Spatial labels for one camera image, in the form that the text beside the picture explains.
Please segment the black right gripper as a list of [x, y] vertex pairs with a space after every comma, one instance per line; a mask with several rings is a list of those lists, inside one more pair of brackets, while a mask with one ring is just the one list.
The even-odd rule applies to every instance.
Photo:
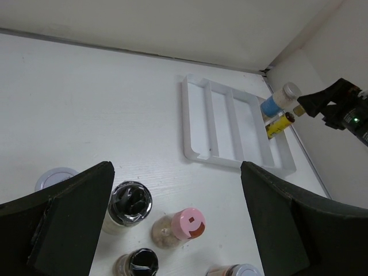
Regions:
[[326, 89], [300, 96], [297, 102], [310, 117], [319, 113], [333, 129], [348, 130], [367, 145], [367, 91], [340, 78]]

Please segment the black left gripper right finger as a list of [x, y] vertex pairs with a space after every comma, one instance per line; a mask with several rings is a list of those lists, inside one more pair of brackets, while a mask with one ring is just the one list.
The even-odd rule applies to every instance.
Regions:
[[367, 209], [241, 165], [243, 193], [265, 275], [367, 275]]

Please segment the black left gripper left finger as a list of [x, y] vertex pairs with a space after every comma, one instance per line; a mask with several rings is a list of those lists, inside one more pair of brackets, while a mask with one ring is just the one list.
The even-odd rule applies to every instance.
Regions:
[[1, 275], [89, 275], [113, 182], [104, 161], [1, 204]]

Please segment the gold cap yellow label bottle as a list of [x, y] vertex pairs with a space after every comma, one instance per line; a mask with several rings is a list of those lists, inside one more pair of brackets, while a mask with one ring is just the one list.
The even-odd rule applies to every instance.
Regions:
[[292, 112], [285, 112], [279, 119], [266, 125], [265, 128], [268, 139], [271, 140], [276, 137], [276, 135], [291, 126], [296, 121], [296, 117], [301, 117], [305, 113], [305, 109], [301, 105], [298, 105]]

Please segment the silver lid blue label shaker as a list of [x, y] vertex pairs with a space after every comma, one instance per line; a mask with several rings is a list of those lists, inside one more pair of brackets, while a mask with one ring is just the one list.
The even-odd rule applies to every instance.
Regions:
[[288, 82], [283, 85], [281, 89], [274, 92], [272, 96], [261, 103], [260, 111], [264, 122], [274, 118], [281, 111], [285, 110], [301, 95], [301, 90], [294, 83]]

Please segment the white lid pink salt jar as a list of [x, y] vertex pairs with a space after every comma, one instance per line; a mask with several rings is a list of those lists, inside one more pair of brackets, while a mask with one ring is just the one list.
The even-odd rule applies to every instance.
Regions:
[[45, 172], [36, 182], [34, 191], [46, 189], [52, 185], [63, 182], [79, 174], [76, 170], [68, 167], [57, 167]]

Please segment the white lid brown spice jar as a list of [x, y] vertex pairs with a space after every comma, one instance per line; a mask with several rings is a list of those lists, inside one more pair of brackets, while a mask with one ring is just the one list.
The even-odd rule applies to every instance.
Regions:
[[212, 266], [206, 276], [260, 276], [256, 267], [250, 264], [233, 264], [229, 266]]

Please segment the black grinder top salt jar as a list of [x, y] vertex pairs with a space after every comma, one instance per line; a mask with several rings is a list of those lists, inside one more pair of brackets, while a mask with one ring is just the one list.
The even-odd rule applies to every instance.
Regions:
[[123, 234], [145, 220], [152, 205], [146, 186], [137, 181], [122, 182], [110, 195], [102, 230], [110, 235]]

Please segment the small black cap pepper bottle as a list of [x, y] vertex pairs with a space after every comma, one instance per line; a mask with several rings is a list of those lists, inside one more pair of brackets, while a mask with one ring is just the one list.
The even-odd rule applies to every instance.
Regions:
[[140, 248], [120, 256], [113, 266], [113, 275], [154, 276], [159, 270], [159, 259], [149, 248]]

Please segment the pink cap spice bottle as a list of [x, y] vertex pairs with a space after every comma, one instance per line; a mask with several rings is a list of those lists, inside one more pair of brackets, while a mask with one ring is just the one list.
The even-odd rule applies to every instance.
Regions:
[[172, 250], [200, 237], [205, 228], [202, 212], [196, 208], [186, 208], [156, 220], [151, 228], [151, 239], [157, 247]]

